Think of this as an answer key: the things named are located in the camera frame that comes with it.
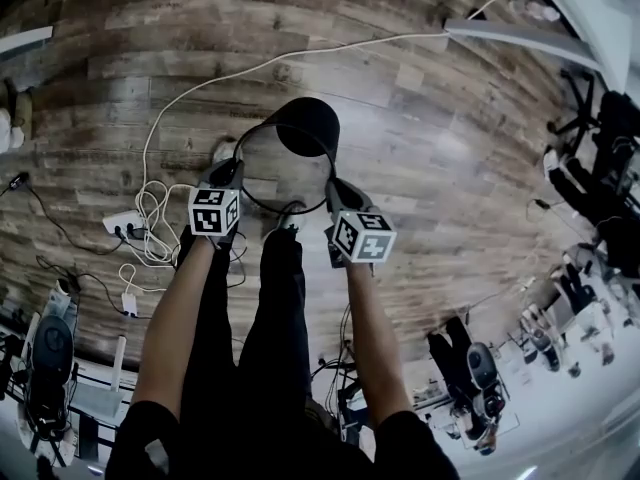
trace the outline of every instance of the electrical outlet adapter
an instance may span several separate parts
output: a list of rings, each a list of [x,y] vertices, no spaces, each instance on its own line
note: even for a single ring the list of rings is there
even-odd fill
[[[123,293],[121,298],[124,314],[132,318],[138,318],[138,304],[136,303],[136,296],[133,293]]]
[[[125,230],[129,229],[129,225],[131,225],[131,229],[144,228],[142,216],[137,210],[110,215],[109,217],[102,219],[102,223],[111,235],[116,234],[116,227],[119,227],[123,233]]]

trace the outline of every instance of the black cylindrical object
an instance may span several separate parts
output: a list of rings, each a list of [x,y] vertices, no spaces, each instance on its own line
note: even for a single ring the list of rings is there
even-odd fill
[[[336,158],[340,121],[322,100],[307,97],[292,100],[264,124],[274,125],[282,144],[296,155],[316,157],[328,153],[333,160]]]

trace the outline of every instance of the extension cord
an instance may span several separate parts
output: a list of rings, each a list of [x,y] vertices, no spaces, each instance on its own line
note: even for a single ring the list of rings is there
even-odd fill
[[[486,4],[484,4],[482,7],[480,7],[477,11],[475,11],[473,14],[471,14],[467,19],[468,20],[473,20],[476,16],[478,16],[479,14],[481,14],[487,7],[489,7],[491,4],[493,4],[494,2],[496,2],[498,0],[489,0]],[[371,46],[371,45],[375,45],[375,44],[381,44],[381,43],[387,43],[387,42],[391,42],[391,41],[397,41],[400,39],[425,39],[425,38],[436,38],[436,37],[450,37],[451,34],[447,31],[444,32],[436,32],[436,33],[414,33],[414,34],[399,34],[399,35],[395,35],[395,36],[390,36],[390,37],[384,37],[381,39],[372,39],[372,40],[368,40],[368,41],[360,41],[360,42],[356,42],[356,43],[349,43],[349,44],[343,44],[340,46],[334,46],[334,47],[330,47],[330,48],[322,48],[322,49],[316,49],[316,50],[300,50],[300,51],[293,51],[293,52],[288,52],[288,53],[283,53],[281,55],[278,55],[266,62],[263,62],[262,64],[259,64],[257,66],[254,66],[252,68],[248,68],[245,69],[243,71],[239,71],[237,73],[232,73],[230,75],[225,75],[225,76],[220,76],[220,77],[216,77],[216,78],[212,78],[211,80],[207,80],[206,82],[203,82],[201,84],[198,84],[188,90],[186,90],[185,92],[183,92],[182,94],[178,95],[176,98],[174,98],[173,100],[171,100],[158,114],[158,117],[155,119],[153,125],[151,126],[151,130],[149,131],[149,135],[147,136],[147,140],[145,142],[144,145],[144,150],[142,152],[142,172],[143,172],[143,182],[142,182],[142,187],[140,188],[140,191],[136,194],[135,197],[135,205],[136,205],[136,209],[137,211],[140,213],[140,215],[142,216],[142,220],[144,223],[144,229],[145,234],[144,234],[144,255],[145,258],[147,260],[150,260],[151,262],[154,262],[152,264],[147,263],[145,260],[143,260],[135,251],[135,249],[133,247],[131,247],[131,244],[129,243],[128,239],[125,240],[127,245],[129,245],[129,248],[131,249],[131,252],[136,256],[136,258],[138,258],[138,260],[146,267],[149,268],[173,268],[174,265],[174,258],[176,256],[177,253],[180,252],[180,240],[178,238],[178,236],[176,235],[175,231],[173,230],[173,228],[169,225],[169,223],[167,222],[166,218],[165,218],[165,212],[166,212],[166,208],[167,208],[167,204],[169,203],[169,197],[171,195],[171,191],[175,188],[193,188],[193,185],[187,185],[184,183],[178,183],[175,185],[171,185],[170,187],[167,187],[164,183],[162,183],[161,181],[158,180],[150,180],[147,181],[147,150],[149,149],[149,143],[151,142],[151,138],[153,137],[153,133],[156,131],[156,128],[158,127],[158,124],[160,123],[160,120],[162,119],[162,116],[164,115],[164,113],[169,110],[173,105],[175,105],[177,102],[179,102],[182,98],[184,98],[185,96],[188,96],[189,94],[191,94],[192,92],[195,92],[199,89],[202,89],[203,87],[206,87],[208,85],[214,84],[216,82],[222,82],[224,80],[230,80],[232,78],[237,78],[240,76],[244,76],[244,75],[248,75],[250,73],[253,73],[254,71],[258,71],[259,69],[262,69],[266,66],[269,66],[275,62],[284,60],[284,59],[288,59],[291,57],[298,57],[298,56],[302,56],[302,55],[311,55],[311,54],[321,54],[321,53],[335,53],[335,52],[339,52],[339,51],[343,51],[343,50],[349,50],[349,49],[354,49],[354,48],[362,48],[364,46]],[[162,201],[158,202],[158,198],[148,190],[148,188],[152,185],[157,185],[159,186],[161,189],[164,190],[164,196],[162,198]],[[144,208],[144,199],[145,198],[150,198],[152,203],[154,204],[154,206],[152,207],[152,210],[150,213],[147,214],[147,211]],[[169,246],[166,242],[164,242],[163,240],[161,240],[155,233],[154,230],[156,228],[156,226],[158,225],[159,221],[162,221],[162,223],[165,225],[165,227],[167,227],[173,237],[173,239],[175,240],[176,246],[175,247],[171,247]],[[160,248],[161,250],[161,255],[157,254],[156,252],[152,251],[149,248],[149,244],[150,243],[154,243],[157,247]],[[132,284],[132,280],[133,277],[135,276],[135,271],[133,273],[133,275],[131,276],[131,278],[129,279],[129,281],[126,281],[122,278],[122,276],[120,276],[121,279],[123,279],[123,281],[125,281],[127,283],[127,290],[129,289],[130,286],[135,286]]]

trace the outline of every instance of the power strip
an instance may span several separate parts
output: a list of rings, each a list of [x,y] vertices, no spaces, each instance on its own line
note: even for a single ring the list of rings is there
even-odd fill
[[[116,213],[115,215],[105,217],[104,219],[102,219],[102,223],[104,224],[104,227],[107,228],[107,232],[110,235],[116,234],[117,227],[121,230],[144,228],[142,215],[140,215],[140,213],[136,210]]]

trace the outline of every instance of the fiducial marker cube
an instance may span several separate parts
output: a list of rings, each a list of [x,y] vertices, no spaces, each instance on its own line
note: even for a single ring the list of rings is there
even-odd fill
[[[385,215],[342,211],[332,242],[352,263],[384,263],[397,236],[391,219]]]
[[[189,194],[191,234],[226,236],[240,220],[240,191],[192,188]]]

